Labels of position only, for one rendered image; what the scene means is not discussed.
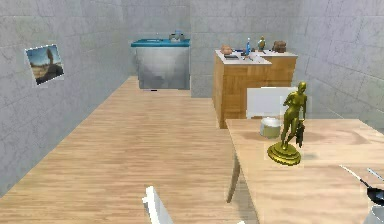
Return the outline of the steel cabinet with teal top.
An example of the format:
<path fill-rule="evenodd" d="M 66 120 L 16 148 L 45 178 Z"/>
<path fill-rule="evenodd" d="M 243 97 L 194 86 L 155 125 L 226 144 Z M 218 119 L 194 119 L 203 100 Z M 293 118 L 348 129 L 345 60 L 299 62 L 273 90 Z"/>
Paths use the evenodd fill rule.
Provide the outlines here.
<path fill-rule="evenodd" d="M 140 39 L 131 47 L 141 89 L 190 89 L 189 39 Z"/>

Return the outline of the wooden counter with white top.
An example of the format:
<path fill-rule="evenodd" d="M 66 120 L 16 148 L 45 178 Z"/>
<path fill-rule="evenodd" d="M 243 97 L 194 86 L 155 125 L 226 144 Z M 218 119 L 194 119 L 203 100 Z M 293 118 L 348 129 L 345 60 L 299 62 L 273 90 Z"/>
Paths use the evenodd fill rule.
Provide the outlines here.
<path fill-rule="evenodd" d="M 252 52 L 243 60 L 226 59 L 215 51 L 212 101 L 218 125 L 226 129 L 226 119 L 245 119 L 248 88 L 290 87 L 298 56 L 290 52 Z"/>

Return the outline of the white chair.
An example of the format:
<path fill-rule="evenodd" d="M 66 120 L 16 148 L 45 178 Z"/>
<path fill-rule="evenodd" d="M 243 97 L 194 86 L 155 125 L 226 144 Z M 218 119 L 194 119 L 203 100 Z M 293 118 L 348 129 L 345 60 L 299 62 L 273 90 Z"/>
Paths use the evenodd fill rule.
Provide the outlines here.
<path fill-rule="evenodd" d="M 142 203 L 149 215 L 151 224 L 174 224 L 170 214 L 153 186 L 149 186 L 145 189 L 145 196 L 142 198 Z"/>
<path fill-rule="evenodd" d="M 300 82 L 297 87 L 261 87 L 247 89 L 246 118 L 254 116 L 300 117 L 306 111 L 307 85 Z"/>

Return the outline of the glass object on teal top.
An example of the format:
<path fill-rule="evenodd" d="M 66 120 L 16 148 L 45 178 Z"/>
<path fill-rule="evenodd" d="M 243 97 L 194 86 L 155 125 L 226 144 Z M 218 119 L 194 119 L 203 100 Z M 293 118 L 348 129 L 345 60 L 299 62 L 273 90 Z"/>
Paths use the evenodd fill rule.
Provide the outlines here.
<path fill-rule="evenodd" d="M 175 30 L 173 33 L 169 35 L 169 40 L 171 42 L 180 42 L 185 39 L 185 35 L 181 30 Z"/>

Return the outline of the pale green round jar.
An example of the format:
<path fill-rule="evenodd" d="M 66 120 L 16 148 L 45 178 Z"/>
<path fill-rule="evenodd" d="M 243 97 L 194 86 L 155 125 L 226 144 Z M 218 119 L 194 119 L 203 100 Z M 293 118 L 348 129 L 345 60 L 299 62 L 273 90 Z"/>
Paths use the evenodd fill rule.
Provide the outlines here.
<path fill-rule="evenodd" d="M 260 135 L 269 139 L 280 136 L 281 121 L 275 117 L 263 117 L 261 119 Z"/>

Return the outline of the golden human figure statue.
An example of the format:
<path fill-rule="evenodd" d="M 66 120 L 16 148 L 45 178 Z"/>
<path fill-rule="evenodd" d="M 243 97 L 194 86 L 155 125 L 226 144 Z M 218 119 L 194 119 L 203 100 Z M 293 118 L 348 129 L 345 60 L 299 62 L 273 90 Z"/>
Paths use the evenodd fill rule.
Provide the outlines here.
<path fill-rule="evenodd" d="M 283 116 L 281 142 L 271 145 L 267 150 L 269 158 L 279 164 L 294 166 L 301 161 L 300 153 L 290 141 L 296 138 L 296 143 L 299 147 L 302 147 L 307 109 L 306 88 L 307 84 L 300 82 L 297 90 L 291 92 L 283 103 L 284 106 L 287 106 L 287 109 Z"/>

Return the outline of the light wooden dining table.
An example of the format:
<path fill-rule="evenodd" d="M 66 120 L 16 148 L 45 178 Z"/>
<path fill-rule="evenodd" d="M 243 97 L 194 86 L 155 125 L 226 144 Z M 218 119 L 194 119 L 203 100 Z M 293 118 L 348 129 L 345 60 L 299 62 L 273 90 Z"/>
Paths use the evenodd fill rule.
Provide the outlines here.
<path fill-rule="evenodd" d="M 365 183 L 384 189 L 384 135 L 357 119 L 308 119 L 301 162 L 284 166 L 267 154 L 275 139 L 258 120 L 227 127 L 259 224 L 363 224 L 372 203 Z"/>

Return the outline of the silver utensil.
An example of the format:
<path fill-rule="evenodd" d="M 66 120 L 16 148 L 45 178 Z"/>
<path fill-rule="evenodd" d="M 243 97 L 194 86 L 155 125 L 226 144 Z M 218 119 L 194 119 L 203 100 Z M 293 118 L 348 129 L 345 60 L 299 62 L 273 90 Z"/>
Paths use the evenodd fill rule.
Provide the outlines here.
<path fill-rule="evenodd" d="M 372 175 L 374 175 L 375 177 L 377 177 L 379 180 L 383 181 L 384 182 L 384 178 L 382 176 L 380 176 L 376 171 L 374 171 L 373 169 L 371 168 L 367 168 L 367 171 L 369 173 L 371 173 Z"/>

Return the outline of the framed landscape wall picture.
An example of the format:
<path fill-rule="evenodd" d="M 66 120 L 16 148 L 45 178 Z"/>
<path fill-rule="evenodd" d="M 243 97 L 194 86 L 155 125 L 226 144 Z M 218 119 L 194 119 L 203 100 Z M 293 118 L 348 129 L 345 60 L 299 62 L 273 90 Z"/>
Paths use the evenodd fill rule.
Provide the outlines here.
<path fill-rule="evenodd" d="M 56 44 L 26 49 L 25 52 L 37 85 L 64 74 L 63 63 Z"/>

